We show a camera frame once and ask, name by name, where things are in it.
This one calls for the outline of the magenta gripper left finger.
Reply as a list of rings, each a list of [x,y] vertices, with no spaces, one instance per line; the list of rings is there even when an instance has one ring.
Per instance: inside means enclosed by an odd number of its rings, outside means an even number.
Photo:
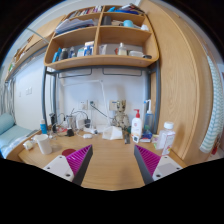
[[[81,185],[92,155],[93,148],[88,145],[68,156],[57,156],[44,167],[44,170],[76,185]]]

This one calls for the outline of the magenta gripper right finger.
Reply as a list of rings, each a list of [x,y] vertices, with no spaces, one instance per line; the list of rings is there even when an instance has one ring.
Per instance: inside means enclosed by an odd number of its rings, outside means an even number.
[[[139,145],[134,146],[134,156],[145,184],[150,184],[182,169],[168,155],[159,156]]]

